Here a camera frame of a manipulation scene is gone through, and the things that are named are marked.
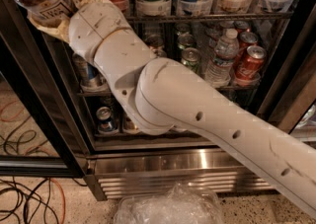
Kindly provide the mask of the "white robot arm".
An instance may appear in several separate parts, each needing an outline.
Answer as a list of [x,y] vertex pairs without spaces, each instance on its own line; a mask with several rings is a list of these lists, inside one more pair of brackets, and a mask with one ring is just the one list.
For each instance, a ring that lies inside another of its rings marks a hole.
[[110,0],[73,0],[77,12],[46,33],[95,66],[136,126],[174,126],[226,151],[316,218],[316,150],[230,102],[183,64],[156,56]]

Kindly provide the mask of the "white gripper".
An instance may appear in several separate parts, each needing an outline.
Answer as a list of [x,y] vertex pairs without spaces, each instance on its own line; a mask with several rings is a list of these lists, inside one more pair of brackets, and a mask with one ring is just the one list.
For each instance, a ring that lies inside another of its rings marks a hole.
[[72,1],[79,11],[71,19],[41,20],[30,14],[29,21],[39,31],[69,43],[76,54],[93,64],[103,40],[119,30],[130,30],[131,26],[110,0]]

